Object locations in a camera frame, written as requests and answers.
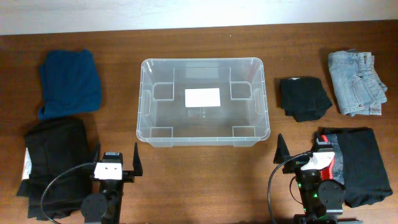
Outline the black garment with tag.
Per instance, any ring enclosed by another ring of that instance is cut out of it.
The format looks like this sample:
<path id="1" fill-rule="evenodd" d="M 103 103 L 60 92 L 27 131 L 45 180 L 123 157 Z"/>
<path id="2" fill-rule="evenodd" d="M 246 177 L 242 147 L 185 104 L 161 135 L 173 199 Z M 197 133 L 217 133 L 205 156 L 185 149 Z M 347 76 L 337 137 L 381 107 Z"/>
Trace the black garment with tag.
<path id="1" fill-rule="evenodd" d="M 34 126 L 24 141 L 25 167 L 17 195 L 29 199 L 28 218 L 45 220 L 40 199 L 48 184 L 66 170 L 91 162 L 86 129 L 80 119 L 52 119 Z M 75 170 L 51 186 L 44 209 L 51 218 L 65 218 L 80 208 L 91 191 L 90 177 Z"/>

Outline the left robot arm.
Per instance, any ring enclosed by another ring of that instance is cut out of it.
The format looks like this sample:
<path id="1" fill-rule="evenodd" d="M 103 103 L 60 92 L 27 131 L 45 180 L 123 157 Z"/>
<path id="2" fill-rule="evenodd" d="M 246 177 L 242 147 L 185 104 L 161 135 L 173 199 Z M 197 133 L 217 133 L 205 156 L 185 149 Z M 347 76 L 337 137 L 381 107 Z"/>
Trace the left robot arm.
<path id="1" fill-rule="evenodd" d="M 124 184 L 133 183 L 143 175 L 138 145 L 134 145 L 133 170 L 123 169 L 123 154 L 105 152 L 96 161 L 92 180 L 99 182 L 99 192 L 87 196 L 81 204 L 81 214 L 85 223 L 119 224 Z"/>

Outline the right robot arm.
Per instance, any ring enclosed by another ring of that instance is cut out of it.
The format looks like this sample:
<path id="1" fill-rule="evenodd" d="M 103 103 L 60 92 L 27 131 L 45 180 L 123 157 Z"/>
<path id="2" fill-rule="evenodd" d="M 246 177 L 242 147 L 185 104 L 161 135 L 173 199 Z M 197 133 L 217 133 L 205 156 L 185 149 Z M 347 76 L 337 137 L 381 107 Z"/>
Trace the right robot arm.
<path id="1" fill-rule="evenodd" d="M 291 156 L 283 135 L 279 134 L 274 163 L 277 167 L 272 175 L 278 169 L 295 175 L 292 180 L 297 183 L 304 213 L 294 215 L 294 224 L 338 223 L 343 213 L 345 186 L 333 177 L 335 150 L 325 136 L 315 136 L 311 150 Z"/>

